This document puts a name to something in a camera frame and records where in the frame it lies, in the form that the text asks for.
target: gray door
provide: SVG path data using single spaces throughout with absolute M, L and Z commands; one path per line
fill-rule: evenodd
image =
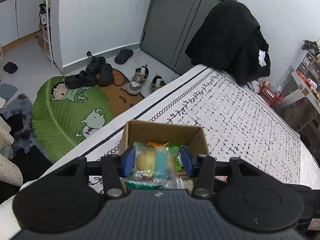
M 154 0 L 141 49 L 170 65 L 194 0 Z
M 208 13 L 219 2 L 219 0 L 201 0 L 188 35 L 184 41 L 179 42 L 176 53 L 171 62 L 171 65 L 175 66 L 178 72 L 185 73 L 193 67 L 191 64 L 191 59 L 185 54 L 184 51 L 186 50 L 193 36 L 196 34 L 197 30 L 201 27 Z

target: cardboard box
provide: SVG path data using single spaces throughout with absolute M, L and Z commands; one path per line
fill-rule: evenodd
M 124 126 L 120 154 L 135 141 L 144 144 L 151 141 L 170 142 L 170 145 L 174 146 L 187 145 L 196 155 L 209 155 L 207 140 L 201 126 L 131 120 Z

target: white kitchen cabinet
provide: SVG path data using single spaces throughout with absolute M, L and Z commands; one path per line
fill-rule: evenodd
M 0 3 L 0 44 L 5 46 L 17 40 L 16 0 Z
M 17 26 L 19 38 L 39 31 L 39 4 L 43 0 L 17 0 Z

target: bed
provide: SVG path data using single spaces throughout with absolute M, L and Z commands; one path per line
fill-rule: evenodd
M 62 157 L 44 176 L 79 156 L 96 161 L 118 153 L 124 125 L 131 119 L 200 125 L 210 154 L 218 161 L 239 156 L 284 183 L 320 189 L 320 168 L 297 134 L 260 96 L 238 86 L 227 73 L 203 65 L 193 67 L 113 119 Z M 100 177 L 90 177 L 89 184 L 102 193 Z M 0 236 L 12 236 L 19 230 L 11 202 L 12 198 L 0 206 L 7 214 L 2 216 L 2 224 L 8 225 Z

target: beige polka dot fabric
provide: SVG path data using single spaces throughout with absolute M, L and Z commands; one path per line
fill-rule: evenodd
M 11 127 L 0 117 L 0 149 L 5 145 L 12 145 L 14 139 L 9 134 Z M 0 154 L 0 180 L 22 186 L 22 174 L 20 169 Z

